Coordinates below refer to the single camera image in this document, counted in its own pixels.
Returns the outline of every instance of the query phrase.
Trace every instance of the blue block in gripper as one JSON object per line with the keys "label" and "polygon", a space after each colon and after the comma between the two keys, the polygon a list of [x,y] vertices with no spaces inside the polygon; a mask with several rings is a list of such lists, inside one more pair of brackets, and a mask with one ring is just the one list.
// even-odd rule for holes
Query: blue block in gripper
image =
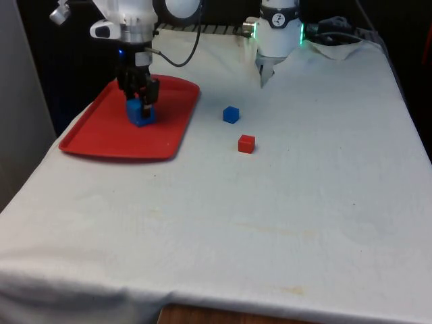
{"label": "blue block in gripper", "polygon": [[238,108],[229,106],[223,110],[223,121],[235,124],[240,119],[240,110]]}
{"label": "blue block in gripper", "polygon": [[150,117],[142,117],[140,99],[128,100],[126,102],[126,113],[128,114],[129,121],[138,127],[143,127],[145,125],[153,124],[156,122],[156,113],[154,106],[151,106]]}

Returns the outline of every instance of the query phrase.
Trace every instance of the black cable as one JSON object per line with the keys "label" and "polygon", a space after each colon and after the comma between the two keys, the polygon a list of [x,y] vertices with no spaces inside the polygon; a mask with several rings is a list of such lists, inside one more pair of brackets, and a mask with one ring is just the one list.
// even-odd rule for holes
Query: black cable
{"label": "black cable", "polygon": [[362,3],[360,2],[360,0],[356,0],[356,4],[358,7],[358,10],[360,10],[364,20],[366,20],[366,23],[368,24],[369,28],[375,33],[377,34],[377,30],[375,29],[375,26],[373,25],[371,19],[369,18],[369,16],[367,15],[365,9],[362,6]]}
{"label": "black cable", "polygon": [[356,0],[356,4],[358,7],[358,10],[360,10],[364,20],[366,20],[366,23],[368,24],[369,28],[372,30],[373,34],[378,38],[379,44],[381,45],[381,47],[384,50],[384,54],[387,57],[388,61],[391,63],[390,60],[390,56],[389,56],[389,51],[387,49],[387,45],[385,44],[384,40],[381,38],[381,36],[379,36],[377,29],[375,28],[375,26],[373,25],[371,19],[369,18],[368,14],[366,13],[365,9],[362,6],[362,3],[360,2],[360,0]]}
{"label": "black cable", "polygon": [[169,64],[175,66],[176,68],[182,68],[184,67],[186,64],[188,64],[190,62],[190,60],[194,57],[196,48],[198,47],[198,44],[200,42],[200,37],[201,37],[201,18],[203,15],[203,0],[200,1],[200,5],[199,5],[199,15],[198,15],[198,30],[196,31],[196,39],[195,39],[195,44],[194,47],[192,48],[192,52],[190,52],[189,57],[185,60],[185,62],[183,63],[175,63],[172,60],[170,60],[165,54],[163,54],[161,51],[158,51],[156,49],[146,49],[147,51],[150,51],[151,53],[154,53],[156,55],[161,56],[162,58],[164,58],[164,60],[166,60],[166,62],[168,62]]}

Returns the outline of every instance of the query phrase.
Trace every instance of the white cloth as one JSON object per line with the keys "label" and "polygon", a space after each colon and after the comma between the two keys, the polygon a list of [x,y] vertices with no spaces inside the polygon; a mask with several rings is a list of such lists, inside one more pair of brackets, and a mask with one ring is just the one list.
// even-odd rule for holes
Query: white cloth
{"label": "white cloth", "polygon": [[[155,48],[181,61],[193,40],[162,31]],[[385,56],[299,49],[261,90],[239,44],[203,35],[182,69],[155,57],[202,91],[174,160],[49,151],[0,216],[0,320],[148,323],[174,302],[432,322],[432,168]]]}

